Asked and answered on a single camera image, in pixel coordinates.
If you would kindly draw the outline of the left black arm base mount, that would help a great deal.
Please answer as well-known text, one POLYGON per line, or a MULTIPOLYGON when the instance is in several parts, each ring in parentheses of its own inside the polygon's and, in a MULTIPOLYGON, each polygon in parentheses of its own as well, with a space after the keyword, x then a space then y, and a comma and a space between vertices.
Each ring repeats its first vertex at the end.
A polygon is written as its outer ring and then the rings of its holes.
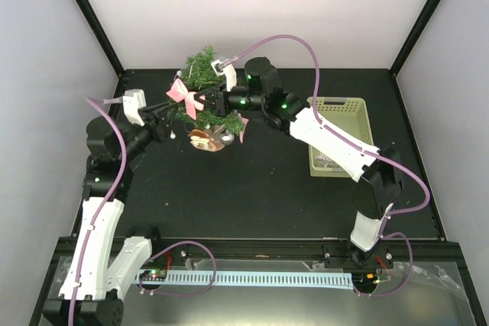
MULTIPOLYGON (((146 239, 150 240, 150 257, 165 248, 158 226, 134 226, 129 234, 142 234, 146 239)), ((154 291, 160 288, 163 281, 167 278, 172 262, 173 254, 170 251, 159 255, 155 259, 147 260, 136 275, 138 286, 153 295, 154 291)))

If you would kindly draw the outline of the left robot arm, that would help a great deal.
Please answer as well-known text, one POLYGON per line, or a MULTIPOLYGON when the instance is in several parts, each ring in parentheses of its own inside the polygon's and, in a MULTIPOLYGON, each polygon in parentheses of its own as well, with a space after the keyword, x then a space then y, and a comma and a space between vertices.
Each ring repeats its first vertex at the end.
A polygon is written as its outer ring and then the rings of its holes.
POLYGON ((133 178, 129 163, 150 143, 170 137, 176 109, 174 103, 126 108, 120 122, 101 112, 87 124, 90 155, 76 246, 58 295, 43 307, 52 325, 120 325, 138 270, 163 258, 157 228, 134 229, 116 257, 111 250, 133 178))

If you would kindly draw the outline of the gingerbread figure ornament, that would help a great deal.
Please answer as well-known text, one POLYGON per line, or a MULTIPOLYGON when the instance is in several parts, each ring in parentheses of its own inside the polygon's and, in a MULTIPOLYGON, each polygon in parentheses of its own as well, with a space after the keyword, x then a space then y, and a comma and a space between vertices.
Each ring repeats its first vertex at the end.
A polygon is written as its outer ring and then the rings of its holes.
POLYGON ((190 133, 188 133, 188 137, 190 138, 190 143, 198 150, 215 150, 215 145, 212 141, 212 137, 209 136, 205 131, 193 129, 190 133))

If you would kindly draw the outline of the silver ball ornament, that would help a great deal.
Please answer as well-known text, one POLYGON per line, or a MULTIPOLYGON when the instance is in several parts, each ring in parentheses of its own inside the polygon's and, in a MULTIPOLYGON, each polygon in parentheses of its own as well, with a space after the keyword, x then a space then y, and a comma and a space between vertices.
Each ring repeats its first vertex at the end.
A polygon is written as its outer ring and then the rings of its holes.
POLYGON ((228 146, 235 141, 235 135, 230 131, 223 131, 219 136, 219 140, 223 145, 228 146))

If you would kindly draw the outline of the silver star ornament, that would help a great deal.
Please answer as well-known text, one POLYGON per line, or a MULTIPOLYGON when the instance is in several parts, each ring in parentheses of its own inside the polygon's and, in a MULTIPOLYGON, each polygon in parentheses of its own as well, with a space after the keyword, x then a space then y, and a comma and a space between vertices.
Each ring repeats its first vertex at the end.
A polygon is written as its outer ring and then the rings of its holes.
POLYGON ((341 169, 334 160, 322 153, 313 158, 313 166, 315 169, 341 169))

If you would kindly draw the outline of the pink felt bow ornament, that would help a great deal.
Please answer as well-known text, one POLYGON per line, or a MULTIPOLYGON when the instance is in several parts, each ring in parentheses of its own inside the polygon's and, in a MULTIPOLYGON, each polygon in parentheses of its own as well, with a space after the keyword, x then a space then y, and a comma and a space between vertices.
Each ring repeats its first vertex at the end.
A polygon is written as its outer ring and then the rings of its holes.
POLYGON ((198 110, 195 108, 195 99, 193 96, 195 93, 188 90, 181 79, 175 79, 170 89, 166 92, 166 95, 177 103, 184 102, 186 114, 193 120, 196 120, 198 110))

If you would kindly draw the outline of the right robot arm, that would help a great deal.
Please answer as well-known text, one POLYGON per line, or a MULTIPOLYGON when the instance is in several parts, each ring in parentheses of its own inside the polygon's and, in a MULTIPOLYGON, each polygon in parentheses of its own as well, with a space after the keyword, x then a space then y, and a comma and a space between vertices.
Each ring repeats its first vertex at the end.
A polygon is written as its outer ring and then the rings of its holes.
POLYGON ((352 265, 367 266, 375 258, 374 248, 403 188, 403 174, 396 167, 398 152, 393 148, 379 150, 327 120, 317 121, 314 107, 283 90, 276 67, 266 57, 246 62, 246 86, 236 85, 233 66, 223 66, 218 60, 211 66, 225 82, 195 92, 189 102, 219 116, 259 111, 271 127, 326 155, 356 182, 357 213, 347 256, 352 265))

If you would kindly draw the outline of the pink paper ornament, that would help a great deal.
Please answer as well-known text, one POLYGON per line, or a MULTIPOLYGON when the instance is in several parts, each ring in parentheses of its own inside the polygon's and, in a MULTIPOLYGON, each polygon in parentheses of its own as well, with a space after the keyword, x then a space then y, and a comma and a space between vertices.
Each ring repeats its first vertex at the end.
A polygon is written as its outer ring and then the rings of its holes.
POLYGON ((249 119, 244 117, 241 113, 237 113, 238 120, 240 122, 240 129, 238 132, 238 138, 241 144, 244 143, 245 130, 248 126, 249 119))

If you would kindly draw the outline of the yellow-green plastic basket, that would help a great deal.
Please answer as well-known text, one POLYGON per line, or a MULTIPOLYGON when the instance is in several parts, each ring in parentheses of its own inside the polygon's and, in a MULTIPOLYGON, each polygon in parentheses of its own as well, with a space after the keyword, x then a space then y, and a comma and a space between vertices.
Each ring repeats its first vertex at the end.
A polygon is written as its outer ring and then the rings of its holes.
MULTIPOLYGON (((364 99, 353 97, 317 97, 316 107, 322 117, 340 127, 352 137, 369 145, 374 144, 368 110, 364 99)), ((321 153, 315 147, 309 146, 309 173, 312 177, 350 179, 350 176, 342 168, 315 169, 313 158, 319 154, 321 153)))

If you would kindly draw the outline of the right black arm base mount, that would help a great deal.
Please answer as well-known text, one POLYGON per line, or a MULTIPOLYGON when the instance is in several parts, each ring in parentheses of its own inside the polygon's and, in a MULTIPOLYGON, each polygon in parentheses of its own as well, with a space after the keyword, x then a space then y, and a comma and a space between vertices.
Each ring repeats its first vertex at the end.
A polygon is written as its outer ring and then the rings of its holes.
POLYGON ((390 262, 389 248, 386 245, 375 245, 373 250, 363 251, 350 242, 331 242, 324 244, 323 260, 330 267, 344 269, 377 269, 378 259, 390 262))

